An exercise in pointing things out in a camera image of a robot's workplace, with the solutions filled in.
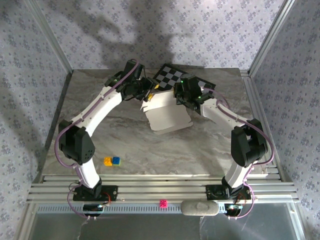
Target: pink die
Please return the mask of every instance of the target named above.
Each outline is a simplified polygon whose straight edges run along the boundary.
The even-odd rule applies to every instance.
[[[161,199],[159,202],[159,207],[161,209],[166,209],[168,207],[168,201],[165,199]]]

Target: checkerboard pattern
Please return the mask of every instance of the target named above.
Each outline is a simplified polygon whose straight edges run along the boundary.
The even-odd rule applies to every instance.
[[[156,73],[153,77],[159,83],[160,91],[168,91],[173,88],[175,83],[179,83],[181,81],[180,77],[182,74],[186,74],[187,72],[182,71],[176,67],[171,66],[170,64],[164,64],[161,69]],[[205,87],[208,89],[215,89],[215,84],[208,82],[202,78],[197,77],[198,84],[200,87]]]

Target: patterned wall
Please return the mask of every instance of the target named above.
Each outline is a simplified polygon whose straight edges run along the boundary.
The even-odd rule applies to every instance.
[[[284,170],[320,239],[320,2],[297,0],[254,76]]]
[[[23,1],[0,1],[0,239],[12,239],[66,73]]]
[[[38,0],[74,69],[248,69],[283,0]]]

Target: yellow cube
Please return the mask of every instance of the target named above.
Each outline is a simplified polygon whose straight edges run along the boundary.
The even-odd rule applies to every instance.
[[[105,157],[103,163],[107,167],[112,166],[112,157],[110,156]]]

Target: marble tabletop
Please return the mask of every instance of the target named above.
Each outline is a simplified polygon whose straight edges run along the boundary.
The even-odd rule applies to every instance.
[[[252,118],[252,111],[239,69],[184,68],[188,73],[216,84],[216,90],[228,100],[231,110]],[[153,77],[158,69],[147,69]],[[70,120],[84,110],[101,91],[108,77],[117,70],[75,70],[59,117]],[[114,108],[95,130],[93,156],[98,174],[210,174],[222,177],[232,163],[231,136],[211,120],[188,111],[193,126],[156,135],[146,115],[140,111],[141,102],[124,101]],[[58,130],[46,156],[43,175],[73,175],[73,169],[62,167],[54,153]],[[67,163],[73,161],[60,156]],[[119,156],[120,166],[105,166],[104,158]]]

